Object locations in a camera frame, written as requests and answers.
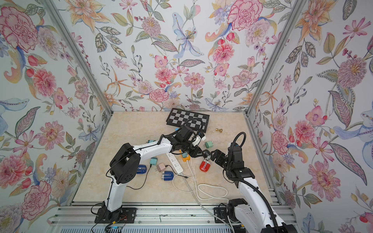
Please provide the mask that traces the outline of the orange power strip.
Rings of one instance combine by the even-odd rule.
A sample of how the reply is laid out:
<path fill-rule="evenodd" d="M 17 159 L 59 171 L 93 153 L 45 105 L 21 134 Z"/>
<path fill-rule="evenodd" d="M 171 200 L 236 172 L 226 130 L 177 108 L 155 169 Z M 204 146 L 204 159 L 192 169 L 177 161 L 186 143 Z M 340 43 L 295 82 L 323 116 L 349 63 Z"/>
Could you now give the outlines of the orange power strip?
<path fill-rule="evenodd" d="M 189 161 L 191 159 L 190 155 L 188 153 L 186 153 L 186 152 L 183 152 L 181 154 L 181 157 L 182 157 L 183 162 L 187 162 L 187 161 Z"/>

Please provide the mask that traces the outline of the white power strip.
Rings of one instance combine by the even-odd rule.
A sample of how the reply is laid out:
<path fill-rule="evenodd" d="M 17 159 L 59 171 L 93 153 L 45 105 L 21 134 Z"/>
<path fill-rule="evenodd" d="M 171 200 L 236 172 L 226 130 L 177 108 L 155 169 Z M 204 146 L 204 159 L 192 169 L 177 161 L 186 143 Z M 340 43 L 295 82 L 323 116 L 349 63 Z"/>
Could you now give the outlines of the white power strip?
<path fill-rule="evenodd" d="M 174 170 L 176 171 L 177 174 L 183 173 L 183 168 L 180 165 L 179 161 L 176 159 L 175 155 L 172 153 L 167 153 L 166 154 L 169 161 L 171 162 L 172 166 L 174 167 Z"/>

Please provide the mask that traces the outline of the green usb charger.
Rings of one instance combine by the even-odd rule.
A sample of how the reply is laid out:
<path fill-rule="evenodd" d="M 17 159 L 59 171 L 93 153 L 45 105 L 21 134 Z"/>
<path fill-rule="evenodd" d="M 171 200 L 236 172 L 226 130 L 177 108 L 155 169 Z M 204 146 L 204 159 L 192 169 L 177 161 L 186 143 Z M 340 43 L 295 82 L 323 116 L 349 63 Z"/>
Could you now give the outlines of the green usb charger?
<path fill-rule="evenodd" d="M 213 144 L 212 141 L 207 141 L 207 142 L 205 142 L 205 147 L 206 147 L 207 149 L 212 148 L 213 146 L 214 146 L 214 144 Z"/>

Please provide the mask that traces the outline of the pink usb charger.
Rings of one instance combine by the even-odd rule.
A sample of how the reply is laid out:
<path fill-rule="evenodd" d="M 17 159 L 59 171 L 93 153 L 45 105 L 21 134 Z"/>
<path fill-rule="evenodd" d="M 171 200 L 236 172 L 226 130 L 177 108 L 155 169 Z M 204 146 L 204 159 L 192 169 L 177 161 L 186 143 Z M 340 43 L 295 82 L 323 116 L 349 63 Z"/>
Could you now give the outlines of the pink usb charger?
<path fill-rule="evenodd" d="M 163 172 L 163 171 L 166 170 L 166 165 L 165 165 L 164 163 L 160 163 L 160 164 L 158 164 L 158 165 L 156 166 L 156 168 L 157 168 L 157 170 L 158 170 L 159 172 Z"/>

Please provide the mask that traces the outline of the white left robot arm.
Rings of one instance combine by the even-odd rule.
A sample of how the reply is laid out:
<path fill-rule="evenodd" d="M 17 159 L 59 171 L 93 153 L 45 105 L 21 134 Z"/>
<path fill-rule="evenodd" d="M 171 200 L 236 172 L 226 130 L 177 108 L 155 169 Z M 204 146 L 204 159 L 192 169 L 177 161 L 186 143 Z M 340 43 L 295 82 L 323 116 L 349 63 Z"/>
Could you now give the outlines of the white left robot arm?
<path fill-rule="evenodd" d="M 109 194 L 99 208 L 94 222 L 108 224 L 125 220 L 132 222 L 136 209 L 127 211 L 123 208 L 122 198 L 127 184 L 135 178 L 140 163 L 179 150 L 190 157 L 200 157 L 203 152 L 199 143 L 205 139 L 206 136 L 201 130 L 195 132 L 184 125 L 171 134 L 162 134 L 159 140 L 148 144 L 139 146 L 123 144 L 110 162 L 110 169 L 106 173 L 106 177 L 111 179 Z"/>

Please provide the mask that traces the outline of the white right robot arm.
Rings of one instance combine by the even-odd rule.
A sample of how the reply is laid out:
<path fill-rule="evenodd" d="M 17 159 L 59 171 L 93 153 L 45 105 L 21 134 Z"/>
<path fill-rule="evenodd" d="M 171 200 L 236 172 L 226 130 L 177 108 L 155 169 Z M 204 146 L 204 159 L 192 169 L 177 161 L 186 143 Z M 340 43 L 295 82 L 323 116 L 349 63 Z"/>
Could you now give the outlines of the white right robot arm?
<path fill-rule="evenodd" d="M 261 192 L 254 173 L 244 164 L 242 147 L 233 143 L 227 154 L 220 150 L 211 153 L 211 160 L 219 165 L 240 191 L 243 198 L 228 201 L 227 213 L 234 222 L 239 221 L 249 233 L 296 233 L 272 208 Z"/>

